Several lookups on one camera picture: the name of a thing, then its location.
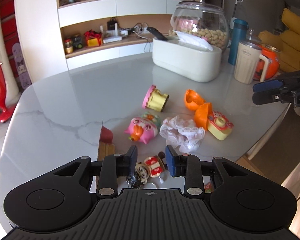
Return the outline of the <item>orange plastic shell half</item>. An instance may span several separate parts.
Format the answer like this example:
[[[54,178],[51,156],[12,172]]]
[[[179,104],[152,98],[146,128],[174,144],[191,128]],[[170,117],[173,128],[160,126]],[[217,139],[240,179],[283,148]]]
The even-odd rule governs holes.
[[[188,89],[184,95],[184,103],[187,109],[196,111],[205,103],[205,100],[196,91]]]
[[[205,102],[198,107],[194,113],[194,122],[197,127],[202,127],[207,131],[208,116],[212,112],[212,103]]]

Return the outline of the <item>red yellow gift box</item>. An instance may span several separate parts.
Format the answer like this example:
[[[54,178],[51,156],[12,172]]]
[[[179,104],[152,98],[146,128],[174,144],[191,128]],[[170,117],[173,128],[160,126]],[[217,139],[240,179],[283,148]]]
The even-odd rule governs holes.
[[[84,33],[84,36],[88,47],[99,47],[103,43],[102,32],[89,30]]]

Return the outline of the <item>biscuit stick box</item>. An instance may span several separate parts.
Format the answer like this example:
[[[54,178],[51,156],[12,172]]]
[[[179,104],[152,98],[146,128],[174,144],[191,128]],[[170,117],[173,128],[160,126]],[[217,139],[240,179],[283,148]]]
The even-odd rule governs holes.
[[[113,132],[102,125],[99,136],[97,160],[102,161],[106,156],[115,154]]]

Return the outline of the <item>white oval tissue box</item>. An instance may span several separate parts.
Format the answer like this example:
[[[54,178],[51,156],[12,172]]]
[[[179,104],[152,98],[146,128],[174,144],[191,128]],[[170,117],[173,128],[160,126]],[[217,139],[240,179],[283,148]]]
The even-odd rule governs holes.
[[[211,50],[193,46],[180,42],[177,37],[168,41],[154,38],[152,58],[159,67],[193,81],[209,82],[219,75],[222,50],[216,46]]]

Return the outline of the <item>pink yellow cupcake toy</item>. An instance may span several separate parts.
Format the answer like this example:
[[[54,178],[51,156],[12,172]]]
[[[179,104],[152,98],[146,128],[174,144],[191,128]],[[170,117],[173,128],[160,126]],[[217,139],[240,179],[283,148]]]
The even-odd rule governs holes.
[[[149,108],[157,112],[162,112],[169,97],[168,94],[162,94],[160,90],[157,89],[156,85],[151,85],[143,99],[142,108]]]

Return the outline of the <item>small glass jar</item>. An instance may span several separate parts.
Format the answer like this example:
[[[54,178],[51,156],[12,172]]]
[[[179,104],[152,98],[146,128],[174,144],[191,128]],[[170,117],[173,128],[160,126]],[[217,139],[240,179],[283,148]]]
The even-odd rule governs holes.
[[[73,48],[73,42],[72,42],[71,38],[66,38],[64,40],[64,48],[65,48],[66,55],[70,54],[70,53],[73,53],[74,48]]]

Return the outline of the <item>red dress doll keychain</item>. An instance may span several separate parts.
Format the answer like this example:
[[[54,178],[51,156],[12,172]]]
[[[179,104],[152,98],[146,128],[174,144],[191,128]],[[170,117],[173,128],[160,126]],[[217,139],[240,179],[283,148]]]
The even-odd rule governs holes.
[[[147,184],[150,178],[158,178],[163,184],[165,181],[162,174],[168,170],[167,164],[164,163],[166,155],[159,152],[157,155],[147,157],[143,162],[135,166],[134,173],[126,177],[128,187],[131,189],[140,189]]]

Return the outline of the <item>yellow sofa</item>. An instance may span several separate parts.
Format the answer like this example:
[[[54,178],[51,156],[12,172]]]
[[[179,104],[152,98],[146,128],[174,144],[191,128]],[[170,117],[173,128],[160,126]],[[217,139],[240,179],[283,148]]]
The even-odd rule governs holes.
[[[287,28],[280,35],[262,31],[258,37],[262,44],[268,44],[280,50],[279,62],[282,72],[300,70],[300,16],[285,8],[281,21]]]

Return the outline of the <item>pink pig toy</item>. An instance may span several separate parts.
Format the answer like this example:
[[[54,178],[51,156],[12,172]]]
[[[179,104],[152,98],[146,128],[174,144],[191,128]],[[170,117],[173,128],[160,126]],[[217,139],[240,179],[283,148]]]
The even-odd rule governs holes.
[[[162,122],[158,115],[144,112],[141,116],[132,118],[124,132],[129,135],[131,141],[148,144],[158,135],[161,124]]]

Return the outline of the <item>blue thermos bottle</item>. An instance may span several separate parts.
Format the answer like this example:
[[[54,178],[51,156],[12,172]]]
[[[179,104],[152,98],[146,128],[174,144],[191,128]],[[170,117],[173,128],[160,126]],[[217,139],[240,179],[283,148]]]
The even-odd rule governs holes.
[[[238,45],[240,41],[245,39],[248,27],[248,22],[246,22],[245,20],[241,20],[238,18],[234,19],[234,28],[232,31],[231,46],[228,57],[228,63],[232,65],[236,64]]]

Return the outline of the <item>cream ribbed pitcher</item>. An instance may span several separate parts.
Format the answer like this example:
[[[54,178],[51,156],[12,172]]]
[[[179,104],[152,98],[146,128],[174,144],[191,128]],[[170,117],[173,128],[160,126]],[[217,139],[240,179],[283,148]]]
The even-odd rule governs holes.
[[[240,83],[250,84],[259,61],[264,61],[260,82],[265,81],[269,59],[262,54],[262,48],[248,41],[240,41],[238,45],[234,78]]]

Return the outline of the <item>yellow pink toy camera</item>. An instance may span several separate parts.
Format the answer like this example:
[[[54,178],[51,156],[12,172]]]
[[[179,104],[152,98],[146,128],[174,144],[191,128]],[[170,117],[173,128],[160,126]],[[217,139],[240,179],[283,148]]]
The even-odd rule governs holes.
[[[212,111],[208,115],[207,129],[218,140],[225,140],[232,132],[234,124],[225,115],[218,111]]]

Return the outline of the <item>clear snack packet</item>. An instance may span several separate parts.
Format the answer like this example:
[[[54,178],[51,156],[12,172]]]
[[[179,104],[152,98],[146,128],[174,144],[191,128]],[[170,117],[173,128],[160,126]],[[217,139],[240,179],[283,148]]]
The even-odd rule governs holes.
[[[203,176],[203,182],[205,193],[212,193],[214,191],[214,186],[210,176]]]

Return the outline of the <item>glass jar with nuts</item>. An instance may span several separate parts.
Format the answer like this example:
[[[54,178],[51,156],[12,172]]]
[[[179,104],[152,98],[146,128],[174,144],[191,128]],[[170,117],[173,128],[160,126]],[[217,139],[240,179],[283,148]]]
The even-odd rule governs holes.
[[[225,51],[229,42],[229,26],[224,10],[205,0],[181,1],[171,17],[174,31],[204,38],[213,46]]]

